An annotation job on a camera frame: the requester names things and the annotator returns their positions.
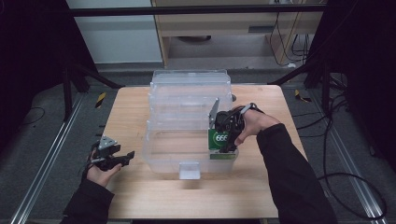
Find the gray floor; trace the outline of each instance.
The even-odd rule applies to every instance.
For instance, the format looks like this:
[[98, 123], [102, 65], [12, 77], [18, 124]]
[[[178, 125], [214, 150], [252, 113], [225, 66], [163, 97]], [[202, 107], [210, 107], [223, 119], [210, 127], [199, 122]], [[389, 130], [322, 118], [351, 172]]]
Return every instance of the gray floor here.
[[[209, 41], [174, 38], [170, 50], [170, 60], [167, 69], [228, 69], [232, 83], [266, 83], [286, 75], [292, 68], [276, 64], [272, 51], [262, 36], [212, 36]], [[152, 71], [129, 71], [123, 73], [103, 73], [113, 81], [125, 85], [148, 85]], [[285, 84], [282, 90], [293, 116], [305, 113], [315, 113], [293, 117], [296, 127], [302, 127], [320, 118], [315, 102], [307, 103], [294, 97], [298, 89], [303, 97], [316, 99], [318, 89], [305, 90], [301, 81], [304, 76], [298, 76]], [[48, 178], [36, 198], [35, 205], [29, 214], [29, 220], [59, 220], [62, 211], [77, 188], [80, 179], [80, 168], [91, 144], [94, 143], [106, 124], [108, 114], [116, 97], [117, 91], [89, 79], [92, 84], [87, 93], [75, 93], [74, 99], [82, 96], [82, 104], [70, 132], [65, 139], [61, 151], [49, 172]], [[98, 95], [105, 91], [106, 98], [100, 108], [94, 108]], [[332, 96], [339, 94], [332, 91]], [[8, 220], [16, 212], [23, 197], [31, 186], [35, 174], [46, 158], [57, 132], [62, 126], [64, 103], [62, 86], [56, 86], [39, 93], [32, 109], [20, 127], [17, 134], [7, 147], [7, 153], [0, 159], [0, 220]], [[371, 181], [382, 193], [388, 204], [387, 219], [378, 223], [396, 223], [395, 190], [396, 174], [387, 163], [372, 157], [369, 146], [361, 134], [347, 106], [334, 113], [334, 129], [344, 143], [347, 152], [355, 162], [361, 175]], [[310, 136], [323, 133], [325, 123], [299, 131], [300, 136]], [[317, 176], [323, 174], [323, 137], [302, 137], [302, 142], [308, 160]], [[335, 142], [329, 138], [326, 155], [328, 173], [347, 171]], [[345, 177], [331, 179], [331, 184], [339, 198], [345, 200], [353, 209], [364, 213], [361, 200], [357, 196], [351, 181]], [[345, 208], [330, 196], [333, 209], [340, 223], [372, 223], [350, 214]]]

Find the plastic storage bin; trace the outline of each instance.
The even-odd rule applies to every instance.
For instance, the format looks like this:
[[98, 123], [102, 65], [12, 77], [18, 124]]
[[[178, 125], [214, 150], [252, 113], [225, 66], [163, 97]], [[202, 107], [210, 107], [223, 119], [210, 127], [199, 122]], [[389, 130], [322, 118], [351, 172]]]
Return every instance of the plastic storage bin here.
[[225, 173], [233, 160], [210, 160], [208, 115], [216, 99], [219, 111], [232, 108], [231, 80], [225, 70], [155, 71], [150, 83], [150, 116], [143, 158], [155, 173]]

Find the wooden table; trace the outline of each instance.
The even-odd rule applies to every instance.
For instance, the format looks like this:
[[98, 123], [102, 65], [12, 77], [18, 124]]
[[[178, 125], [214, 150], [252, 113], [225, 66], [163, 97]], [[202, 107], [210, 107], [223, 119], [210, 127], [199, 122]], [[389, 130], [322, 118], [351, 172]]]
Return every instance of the wooden table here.
[[[278, 86], [232, 85], [234, 105], [256, 103], [265, 113], [285, 123], [295, 146], [304, 154], [282, 90]], [[149, 87], [119, 90], [105, 135], [121, 144], [117, 155], [134, 150], [129, 166], [112, 178], [116, 194], [110, 218], [268, 218], [277, 210], [256, 138], [239, 147], [239, 156], [228, 174], [205, 174], [199, 180], [179, 180], [178, 174], [155, 174], [141, 155], [149, 119]]]

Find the black pole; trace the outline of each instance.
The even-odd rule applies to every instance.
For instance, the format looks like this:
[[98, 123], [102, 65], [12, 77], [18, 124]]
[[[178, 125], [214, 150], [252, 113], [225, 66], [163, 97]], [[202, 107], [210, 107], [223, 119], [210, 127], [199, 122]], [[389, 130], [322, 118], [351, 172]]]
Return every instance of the black pole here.
[[113, 8], [75, 8], [47, 11], [56, 15], [73, 17], [103, 16], [143, 16], [176, 14], [213, 14], [213, 13], [257, 13], [257, 12], [315, 12], [324, 11], [323, 4], [277, 4], [277, 5], [234, 5], [234, 6], [195, 6], [195, 7], [113, 7]]

